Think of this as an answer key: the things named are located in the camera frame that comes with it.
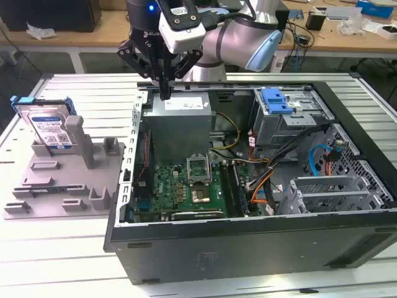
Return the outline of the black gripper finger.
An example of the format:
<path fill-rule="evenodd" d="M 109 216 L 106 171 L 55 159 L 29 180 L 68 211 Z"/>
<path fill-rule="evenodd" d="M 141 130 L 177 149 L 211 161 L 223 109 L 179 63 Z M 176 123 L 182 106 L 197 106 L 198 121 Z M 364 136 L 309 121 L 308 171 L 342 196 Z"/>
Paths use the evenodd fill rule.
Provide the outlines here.
<path fill-rule="evenodd" d="M 137 52 L 137 48 L 133 41 L 128 39 L 119 46 L 117 55 L 142 78 L 150 78 L 152 84 L 158 87 L 161 100 L 165 101 L 167 99 L 167 81 L 154 42 L 150 39 L 145 40 L 143 49 Z"/>
<path fill-rule="evenodd" d="M 201 50 L 189 50 L 185 55 L 166 51 L 166 100 L 171 97 L 171 81 L 182 79 L 201 57 Z"/>

